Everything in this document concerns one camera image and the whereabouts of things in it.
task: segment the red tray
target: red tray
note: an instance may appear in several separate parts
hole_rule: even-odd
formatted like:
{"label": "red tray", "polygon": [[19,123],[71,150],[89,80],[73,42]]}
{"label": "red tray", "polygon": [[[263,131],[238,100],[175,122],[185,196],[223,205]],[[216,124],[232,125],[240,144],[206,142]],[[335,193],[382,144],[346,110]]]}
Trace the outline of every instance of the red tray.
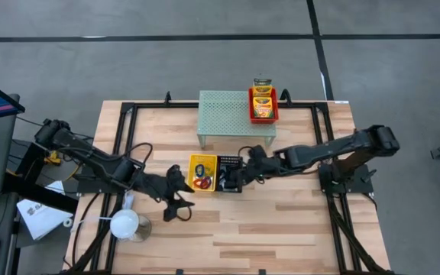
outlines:
{"label": "red tray", "polygon": [[276,95],[276,89],[273,87],[271,89],[271,101],[273,103],[274,118],[255,118],[254,117],[254,106],[252,105],[252,88],[249,88],[249,115],[251,117],[251,123],[255,124],[273,124],[278,120],[278,100]]}

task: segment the black metal frame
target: black metal frame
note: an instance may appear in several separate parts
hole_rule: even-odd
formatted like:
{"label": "black metal frame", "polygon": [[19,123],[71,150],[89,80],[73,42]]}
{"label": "black metal frame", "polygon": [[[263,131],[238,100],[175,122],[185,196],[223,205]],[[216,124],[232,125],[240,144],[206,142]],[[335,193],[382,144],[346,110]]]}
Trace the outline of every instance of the black metal frame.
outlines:
{"label": "black metal frame", "polygon": [[[332,123],[330,120],[330,115],[328,112],[327,102],[292,102],[290,93],[284,89],[281,93],[280,100],[286,100],[285,102],[279,102],[279,108],[308,108],[312,113],[312,122],[314,125],[314,132],[317,144],[323,143],[322,139],[322,129],[320,127],[319,121],[319,111],[323,114],[325,128],[327,131],[327,138],[329,141],[334,140],[334,133],[332,130]],[[166,98],[164,102],[146,102],[146,103],[136,103],[136,102],[124,102],[121,105],[120,110],[120,118],[118,120],[118,127],[115,136],[115,145],[113,148],[113,153],[118,154],[119,147],[121,143],[121,137],[123,135],[123,130],[125,127],[125,116],[128,112],[131,113],[130,124],[128,126],[128,136],[126,140],[125,150],[131,148],[133,140],[134,140],[134,129],[137,124],[137,115],[138,110],[141,108],[198,108],[198,102],[171,102],[170,92],[167,92]],[[109,209],[109,199],[111,194],[105,194],[105,199],[102,204],[102,215],[106,215]],[[121,203],[123,194],[118,194],[117,203]],[[337,212],[337,208],[335,207],[335,199],[332,194],[326,193],[327,203],[328,203],[328,211],[329,214]],[[331,218],[331,227],[332,234],[334,236],[334,246],[335,253],[338,259],[338,267],[340,274],[353,272],[352,270],[348,270],[345,264],[345,255],[342,249],[342,240],[339,232],[339,228],[345,233],[346,237],[350,240],[350,249],[351,249],[351,258],[354,267],[354,271],[361,272],[361,263],[359,261],[359,256],[357,251],[364,250],[359,244],[358,240],[354,236],[354,230],[352,227],[351,221],[351,213],[349,211],[349,204],[347,201],[347,197],[344,193],[340,194],[340,201],[342,207],[342,213],[344,216],[345,226],[338,225],[338,223]],[[115,256],[115,248],[116,248],[116,238],[113,236],[110,238],[110,242],[108,244],[108,253],[106,255],[105,262],[105,270],[111,271],[113,267],[113,258]],[[92,262],[91,262],[91,270],[97,270],[99,262],[99,250],[95,253]],[[266,274],[266,270],[260,270],[260,273]]]}
{"label": "black metal frame", "polygon": [[78,205],[77,199],[35,184],[44,166],[44,156],[44,149],[33,143],[30,144],[15,171],[16,174],[22,175],[22,177],[6,173],[2,193],[15,192],[25,199],[68,213],[75,213]]}

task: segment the white cable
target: white cable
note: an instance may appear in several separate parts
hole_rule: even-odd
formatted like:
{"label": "white cable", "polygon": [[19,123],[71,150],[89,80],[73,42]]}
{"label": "white cable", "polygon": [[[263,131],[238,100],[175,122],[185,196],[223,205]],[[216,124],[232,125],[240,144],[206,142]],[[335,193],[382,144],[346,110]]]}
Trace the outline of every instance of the white cable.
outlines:
{"label": "white cable", "polygon": [[80,221],[80,222],[74,224],[74,226],[70,229],[70,231],[71,231],[71,232],[74,232],[75,230],[77,230],[77,227],[78,227],[81,223],[83,223],[83,222],[87,222],[87,221],[90,221],[90,220],[98,221],[98,220],[100,220],[100,219],[102,219],[102,220],[111,220],[112,218],[108,218],[108,217],[90,217],[90,218],[85,218],[85,219],[83,219],[82,221]]}

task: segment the white paper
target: white paper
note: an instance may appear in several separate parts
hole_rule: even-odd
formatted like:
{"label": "white paper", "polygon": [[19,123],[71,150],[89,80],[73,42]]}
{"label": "white paper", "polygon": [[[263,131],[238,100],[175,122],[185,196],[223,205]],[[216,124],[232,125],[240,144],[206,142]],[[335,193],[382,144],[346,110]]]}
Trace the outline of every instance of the white paper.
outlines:
{"label": "white paper", "polygon": [[[51,191],[63,194],[63,185],[61,181],[56,181],[46,186]],[[42,205],[38,202],[32,202],[28,199],[23,199],[16,204],[21,217],[30,231],[31,237],[34,240],[39,240],[49,232],[61,225],[65,220],[72,217],[73,214],[53,209]]]}

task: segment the table leg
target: table leg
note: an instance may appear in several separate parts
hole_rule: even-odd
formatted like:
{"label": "table leg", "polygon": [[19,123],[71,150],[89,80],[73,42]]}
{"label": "table leg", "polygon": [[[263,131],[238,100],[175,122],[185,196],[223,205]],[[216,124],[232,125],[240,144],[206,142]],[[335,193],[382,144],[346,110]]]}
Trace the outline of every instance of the table leg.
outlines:
{"label": "table leg", "polygon": [[199,146],[201,148],[205,148],[205,146],[206,146],[206,136],[199,134],[198,135],[198,140],[199,140]]}
{"label": "table leg", "polygon": [[264,138],[264,142],[266,143],[266,147],[271,146],[271,144],[273,143],[275,137],[265,137]]}

